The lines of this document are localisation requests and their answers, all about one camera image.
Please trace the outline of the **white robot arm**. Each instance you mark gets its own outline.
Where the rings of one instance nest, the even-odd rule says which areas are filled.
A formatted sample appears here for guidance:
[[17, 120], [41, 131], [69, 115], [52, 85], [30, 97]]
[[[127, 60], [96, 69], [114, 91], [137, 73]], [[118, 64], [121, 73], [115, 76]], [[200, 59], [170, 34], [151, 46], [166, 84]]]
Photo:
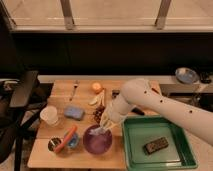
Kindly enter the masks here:
[[213, 146], [212, 112], [164, 97], [143, 78], [121, 86], [120, 94], [105, 108], [100, 127], [108, 130], [122, 123], [135, 106], [151, 109]]

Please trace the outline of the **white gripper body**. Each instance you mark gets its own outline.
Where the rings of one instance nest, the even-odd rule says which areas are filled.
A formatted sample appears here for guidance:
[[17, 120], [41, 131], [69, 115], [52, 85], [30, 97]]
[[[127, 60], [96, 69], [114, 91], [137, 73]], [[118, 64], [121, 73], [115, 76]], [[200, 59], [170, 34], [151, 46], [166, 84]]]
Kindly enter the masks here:
[[124, 121], [124, 116], [117, 112], [112, 106], [107, 106], [104, 110], [101, 119], [108, 118], [110, 124], [120, 124]]

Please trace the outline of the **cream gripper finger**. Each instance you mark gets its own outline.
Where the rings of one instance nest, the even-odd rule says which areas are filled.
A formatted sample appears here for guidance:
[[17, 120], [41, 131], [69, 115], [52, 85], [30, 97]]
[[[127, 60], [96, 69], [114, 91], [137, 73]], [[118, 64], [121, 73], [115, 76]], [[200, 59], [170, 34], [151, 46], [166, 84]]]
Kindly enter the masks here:
[[120, 124], [111, 123], [109, 126], [107, 126], [106, 130], [112, 131], [113, 129], [117, 129], [119, 126], [120, 126]]
[[100, 127], [103, 130], [108, 130], [109, 129], [109, 125], [110, 125], [110, 122], [109, 122], [108, 118], [101, 119], [101, 121], [100, 121]]

